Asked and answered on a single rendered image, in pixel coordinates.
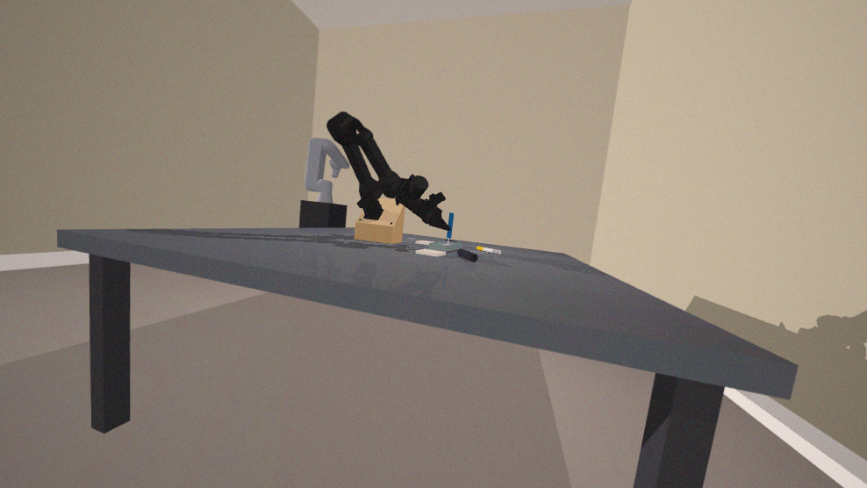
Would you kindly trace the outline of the small keyboard with keys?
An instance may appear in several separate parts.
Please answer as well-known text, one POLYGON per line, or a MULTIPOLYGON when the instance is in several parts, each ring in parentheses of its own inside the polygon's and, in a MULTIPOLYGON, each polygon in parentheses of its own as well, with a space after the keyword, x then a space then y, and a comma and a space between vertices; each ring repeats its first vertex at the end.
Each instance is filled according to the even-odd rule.
POLYGON ((461 242, 453 241, 450 241, 449 243, 447 241, 431 242, 429 243, 428 249, 449 253, 457 251, 460 248, 462 249, 462 244, 463 243, 461 242))

